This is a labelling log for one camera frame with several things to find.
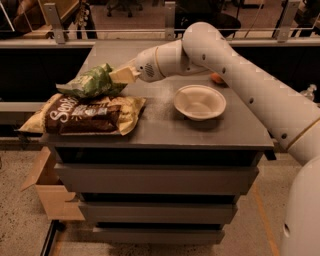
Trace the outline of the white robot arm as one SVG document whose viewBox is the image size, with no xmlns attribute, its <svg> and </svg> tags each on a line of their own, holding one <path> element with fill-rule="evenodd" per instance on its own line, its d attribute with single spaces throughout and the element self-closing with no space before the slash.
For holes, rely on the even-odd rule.
<svg viewBox="0 0 320 256">
<path fill-rule="evenodd" d="M 180 40 L 149 48 L 113 70 L 116 83 L 218 73 L 302 165 L 287 203 L 281 256 L 320 256 L 320 108 L 239 55 L 212 25 L 197 22 Z"/>
</svg>

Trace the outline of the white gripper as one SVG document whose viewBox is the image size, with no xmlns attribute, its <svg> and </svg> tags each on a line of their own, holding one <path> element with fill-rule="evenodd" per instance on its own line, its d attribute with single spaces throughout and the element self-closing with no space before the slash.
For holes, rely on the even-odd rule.
<svg viewBox="0 0 320 256">
<path fill-rule="evenodd" d="M 183 50 L 182 41 L 172 41 L 146 49 L 134 61 L 135 67 L 124 66 L 109 73 L 114 83 L 134 83 L 138 77 L 155 82 L 174 75 L 188 76 L 202 73 L 204 68 L 192 63 Z"/>
</svg>

